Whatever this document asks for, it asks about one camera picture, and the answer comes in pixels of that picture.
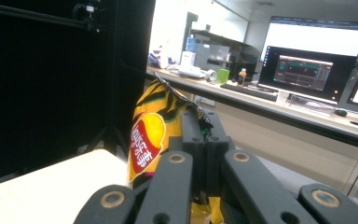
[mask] red logo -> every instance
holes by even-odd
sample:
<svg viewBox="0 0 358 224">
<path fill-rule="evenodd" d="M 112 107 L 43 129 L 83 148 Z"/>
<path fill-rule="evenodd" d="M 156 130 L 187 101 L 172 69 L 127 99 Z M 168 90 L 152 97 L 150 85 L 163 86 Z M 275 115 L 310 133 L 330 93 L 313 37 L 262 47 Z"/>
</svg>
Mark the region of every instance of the red logo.
<svg viewBox="0 0 358 224">
<path fill-rule="evenodd" d="M 138 175 L 157 157 L 161 147 L 156 147 L 147 135 L 146 125 L 143 119 L 139 120 L 131 132 L 131 158 L 134 172 Z"/>
</svg>

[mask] white table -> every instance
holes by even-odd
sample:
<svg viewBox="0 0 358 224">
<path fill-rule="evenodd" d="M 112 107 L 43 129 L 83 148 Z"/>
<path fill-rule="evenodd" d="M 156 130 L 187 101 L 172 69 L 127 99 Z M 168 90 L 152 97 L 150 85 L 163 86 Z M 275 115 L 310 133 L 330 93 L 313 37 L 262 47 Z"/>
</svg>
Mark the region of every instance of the white table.
<svg viewBox="0 0 358 224">
<path fill-rule="evenodd" d="M 99 149 L 0 184 L 0 223 L 73 223 L 98 189 L 127 185 L 127 163 Z"/>
</svg>

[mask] metal rod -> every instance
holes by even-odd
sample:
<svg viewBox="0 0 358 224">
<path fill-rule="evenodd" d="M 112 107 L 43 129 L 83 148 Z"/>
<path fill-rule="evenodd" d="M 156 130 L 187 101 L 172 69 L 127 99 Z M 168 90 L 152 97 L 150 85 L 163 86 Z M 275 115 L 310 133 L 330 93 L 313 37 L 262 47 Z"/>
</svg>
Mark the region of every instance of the metal rod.
<svg viewBox="0 0 358 224">
<path fill-rule="evenodd" d="M 86 23 L 84 21 L 75 21 L 70 20 L 62 17 L 56 17 L 56 16 L 50 16 L 47 14 L 37 13 L 33 11 L 27 11 L 23 9 L 18 9 L 14 7 L 5 7 L 0 6 L 0 14 L 1 15 L 7 15 L 7 16 L 13 16 L 17 18 L 22 19 L 28 19 L 28 20 L 34 20 L 34 21 L 44 21 L 44 22 L 50 22 L 60 25 L 66 25 L 66 26 L 72 26 L 76 28 L 84 29 L 86 26 Z"/>
</svg>

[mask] keyboard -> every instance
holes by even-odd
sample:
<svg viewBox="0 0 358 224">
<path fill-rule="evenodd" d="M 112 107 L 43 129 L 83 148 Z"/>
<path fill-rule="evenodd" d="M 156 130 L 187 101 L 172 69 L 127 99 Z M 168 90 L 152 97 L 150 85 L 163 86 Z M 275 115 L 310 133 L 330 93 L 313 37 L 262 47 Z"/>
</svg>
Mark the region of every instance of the keyboard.
<svg viewBox="0 0 358 224">
<path fill-rule="evenodd" d="M 278 98 L 278 94 L 270 92 L 270 91 L 259 91 L 256 89 L 238 87 L 238 86 L 233 86 L 233 85 L 229 85 L 229 84 L 223 84 L 220 87 L 223 89 L 237 91 L 240 93 L 244 93 L 247 95 L 255 96 L 255 97 L 258 97 L 258 98 L 261 98 L 264 100 L 273 101 L 273 102 L 276 102 L 277 98 Z"/>
</svg>

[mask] yellow snack bag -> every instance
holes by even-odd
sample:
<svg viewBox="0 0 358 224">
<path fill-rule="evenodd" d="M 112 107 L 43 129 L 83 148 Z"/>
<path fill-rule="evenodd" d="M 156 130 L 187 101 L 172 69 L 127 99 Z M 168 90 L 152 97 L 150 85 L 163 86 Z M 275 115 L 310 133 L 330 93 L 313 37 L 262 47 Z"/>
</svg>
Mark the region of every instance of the yellow snack bag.
<svg viewBox="0 0 358 224">
<path fill-rule="evenodd" d="M 199 119 L 209 123 L 200 107 L 155 75 L 157 79 L 138 100 L 133 113 L 128 179 L 134 189 L 153 177 L 160 154 L 169 147 L 170 137 L 182 136 L 181 115 L 186 110 L 196 110 Z M 221 223 L 219 200 L 210 200 L 210 204 L 192 203 L 191 223 L 200 220 L 201 223 Z"/>
</svg>

